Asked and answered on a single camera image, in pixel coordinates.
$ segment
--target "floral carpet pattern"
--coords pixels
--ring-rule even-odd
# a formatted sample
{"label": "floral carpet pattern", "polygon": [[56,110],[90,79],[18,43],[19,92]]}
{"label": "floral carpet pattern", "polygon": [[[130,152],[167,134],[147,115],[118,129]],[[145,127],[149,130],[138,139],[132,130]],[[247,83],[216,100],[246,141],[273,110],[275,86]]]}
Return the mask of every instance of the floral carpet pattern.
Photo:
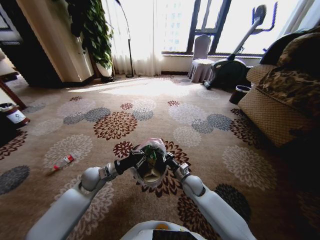
{"label": "floral carpet pattern", "polygon": [[[320,239],[319,180],[301,177],[305,159],[295,169],[227,91],[176,75],[116,76],[62,89],[29,87],[19,78],[8,86],[28,106],[23,112],[31,122],[0,146],[0,239],[24,239],[87,168],[120,161],[148,138],[163,139],[257,239]],[[46,175],[68,154],[72,163]],[[68,239],[118,240],[149,220],[221,239],[170,169],[155,188],[137,183],[130,171],[106,183]]]}

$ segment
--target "sheer curtain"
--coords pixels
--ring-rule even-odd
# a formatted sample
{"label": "sheer curtain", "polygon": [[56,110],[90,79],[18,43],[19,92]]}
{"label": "sheer curtain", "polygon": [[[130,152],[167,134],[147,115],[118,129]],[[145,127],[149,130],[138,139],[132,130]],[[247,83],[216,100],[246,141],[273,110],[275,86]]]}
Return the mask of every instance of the sheer curtain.
{"label": "sheer curtain", "polygon": [[279,38],[283,35],[293,33],[294,31],[299,29],[299,25],[306,16],[310,7],[313,5],[315,0],[300,0],[288,21],[285,23],[283,29],[279,34]]}
{"label": "sheer curtain", "polygon": [[[133,71],[137,75],[161,74],[161,10],[158,0],[121,0],[130,36]],[[131,73],[128,28],[115,0],[102,0],[106,21],[113,27],[112,58],[116,73]]]}

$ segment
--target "elliptical machine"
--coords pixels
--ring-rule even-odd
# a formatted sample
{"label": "elliptical machine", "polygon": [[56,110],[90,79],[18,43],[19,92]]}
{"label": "elliptical machine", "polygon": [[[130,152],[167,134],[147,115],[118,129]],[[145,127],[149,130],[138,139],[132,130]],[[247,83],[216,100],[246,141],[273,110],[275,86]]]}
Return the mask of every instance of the elliptical machine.
{"label": "elliptical machine", "polygon": [[221,59],[216,61],[211,65],[211,70],[213,71],[212,79],[204,81],[203,85],[206,89],[211,89],[211,87],[216,88],[234,88],[245,79],[247,75],[247,66],[244,62],[239,59],[235,59],[236,55],[242,49],[243,44],[248,39],[251,34],[258,34],[261,32],[269,32],[275,26],[275,19],[277,13],[278,3],[274,4],[272,25],[269,29],[256,29],[257,26],[261,25],[266,17],[267,7],[265,5],[260,5],[256,9],[252,10],[252,26],[249,31],[245,34],[241,42],[235,48],[233,53],[226,59]]}

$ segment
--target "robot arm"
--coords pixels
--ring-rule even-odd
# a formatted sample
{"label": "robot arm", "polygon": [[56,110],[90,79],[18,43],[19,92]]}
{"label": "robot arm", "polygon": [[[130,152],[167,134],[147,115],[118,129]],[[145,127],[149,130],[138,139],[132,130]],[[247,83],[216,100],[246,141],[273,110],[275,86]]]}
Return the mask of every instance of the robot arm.
{"label": "robot arm", "polygon": [[218,194],[203,184],[198,176],[190,175],[183,163],[174,172],[183,191],[191,198],[223,240],[255,240],[246,221]]}
{"label": "robot arm", "polygon": [[[256,239],[246,221],[235,210],[214,191],[209,190],[199,177],[190,175],[186,163],[179,165],[170,152],[167,152],[165,158],[165,164],[181,182],[186,195],[194,201],[222,239]],[[131,167],[138,168],[145,160],[143,151],[132,150],[130,156],[121,161],[109,162],[105,167],[88,168],[82,174],[81,181],[66,191],[30,229],[26,239],[66,239],[105,183]]]}

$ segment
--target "floor lamp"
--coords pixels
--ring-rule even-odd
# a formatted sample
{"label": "floor lamp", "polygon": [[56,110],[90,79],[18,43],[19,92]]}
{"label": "floor lamp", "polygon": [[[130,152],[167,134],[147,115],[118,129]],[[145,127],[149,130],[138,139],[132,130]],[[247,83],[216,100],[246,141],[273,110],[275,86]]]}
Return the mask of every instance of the floor lamp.
{"label": "floor lamp", "polygon": [[126,14],[125,14],[125,11],[124,11],[124,9],[123,9],[120,1],[119,1],[119,0],[115,0],[115,1],[116,1],[116,2],[119,4],[119,6],[121,7],[121,10],[122,10],[122,12],[123,12],[123,15],[124,15],[124,18],[125,18],[125,21],[126,21],[126,26],[127,26],[127,29],[128,29],[128,33],[129,33],[128,46],[129,46],[129,53],[130,53],[131,73],[128,73],[128,74],[126,74],[125,76],[126,76],[127,78],[132,78],[132,77],[134,76],[134,69],[133,69],[133,67],[132,67],[132,56],[131,56],[131,46],[130,46],[131,36],[130,36],[129,24],[128,24],[127,16],[126,16]]}

